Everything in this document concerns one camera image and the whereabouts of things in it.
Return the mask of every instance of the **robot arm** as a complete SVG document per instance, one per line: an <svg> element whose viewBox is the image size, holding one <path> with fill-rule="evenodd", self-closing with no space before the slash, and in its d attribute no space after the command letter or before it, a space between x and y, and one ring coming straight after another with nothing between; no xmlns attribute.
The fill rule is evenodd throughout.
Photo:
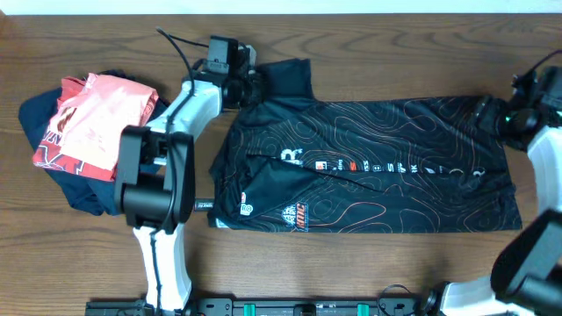
<svg viewBox="0 0 562 316"><path fill-rule="evenodd" d="M195 201L193 144L223 107L239 108L259 99L259 89L251 84L256 82L255 62L251 46L211 37L207 59L194 75L194 84L184 81L180 94L160 117L143 127L128 126L121 135L115 203L139 240L148 280L146 302L156 310L182 311L191 292L184 223ZM167 131L173 112L177 114ZM139 172L140 164L165 166L172 155L176 167L167 168L164 177ZM174 178L176 202L170 216Z"/></svg>

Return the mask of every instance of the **logo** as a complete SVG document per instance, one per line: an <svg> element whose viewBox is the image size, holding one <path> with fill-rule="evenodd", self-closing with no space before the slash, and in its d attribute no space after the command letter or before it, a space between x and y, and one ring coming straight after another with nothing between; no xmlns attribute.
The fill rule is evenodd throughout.
<svg viewBox="0 0 562 316"><path fill-rule="evenodd" d="M406 168L402 167L402 162L398 162L398 172L405 173Z"/></svg>
<svg viewBox="0 0 562 316"><path fill-rule="evenodd" d="M298 202L285 207L282 213L287 226L293 226L301 232L308 232L308 204Z"/></svg>
<svg viewBox="0 0 562 316"><path fill-rule="evenodd" d="M197 202L195 209L196 210L209 210L213 208L213 202Z"/></svg>
<svg viewBox="0 0 562 316"><path fill-rule="evenodd" d="M478 171L478 170L474 170L472 172L473 176L483 176L486 173L486 171L482 168L482 171Z"/></svg>
<svg viewBox="0 0 562 316"><path fill-rule="evenodd" d="M246 193L242 193L240 215L249 216L254 211L254 206L246 204Z"/></svg>
<svg viewBox="0 0 562 316"><path fill-rule="evenodd" d="M297 154L302 154L302 149L284 149L281 152L281 160L284 162L296 164L297 166L302 166L302 161L297 159Z"/></svg>
<svg viewBox="0 0 562 316"><path fill-rule="evenodd" d="M327 162L316 162L316 170L326 170L328 169Z"/></svg>
<svg viewBox="0 0 562 316"><path fill-rule="evenodd" d="M240 205L240 215L249 216L254 211L254 206L242 203Z"/></svg>

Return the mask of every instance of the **wood grain surface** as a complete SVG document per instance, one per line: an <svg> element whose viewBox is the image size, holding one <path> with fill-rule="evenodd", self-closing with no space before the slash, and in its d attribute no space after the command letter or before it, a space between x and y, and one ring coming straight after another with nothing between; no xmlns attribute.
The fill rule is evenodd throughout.
<svg viewBox="0 0 562 316"><path fill-rule="evenodd" d="M185 75L160 25L187 39L210 34L255 46L259 62L310 58L315 96L382 100L491 93L509 98L522 73L562 47L556 15L83 16L0 18L0 314L79 315L93 298L137 298L147 288L141 249L123 217L72 210L31 164L18 122L29 97L65 75L121 68L173 99ZM185 47L191 61L205 49ZM234 119L215 119L196 144L197 192ZM507 150L525 224L536 213L533 170ZM238 298L373 297L388 284L424 291L490 272L518 232L266 234L211 229L194 214L185 234L196 288Z"/></svg>

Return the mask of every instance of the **black shirt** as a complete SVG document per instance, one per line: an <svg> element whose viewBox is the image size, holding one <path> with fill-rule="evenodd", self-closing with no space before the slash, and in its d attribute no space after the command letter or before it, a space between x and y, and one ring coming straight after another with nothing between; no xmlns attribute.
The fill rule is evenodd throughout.
<svg viewBox="0 0 562 316"><path fill-rule="evenodd" d="M266 232L521 228L501 143L466 122L479 97L321 102L309 61L259 69L211 168L212 226Z"/></svg>

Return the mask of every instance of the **green connector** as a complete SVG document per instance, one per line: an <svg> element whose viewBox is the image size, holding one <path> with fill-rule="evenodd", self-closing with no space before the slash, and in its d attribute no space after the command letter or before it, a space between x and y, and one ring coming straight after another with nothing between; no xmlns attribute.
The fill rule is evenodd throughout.
<svg viewBox="0 0 562 316"><path fill-rule="evenodd" d="M253 304L244 305L244 316L256 316L256 306Z"/></svg>
<svg viewBox="0 0 562 316"><path fill-rule="evenodd" d="M357 304L357 316L369 316L369 306L367 304Z"/></svg>

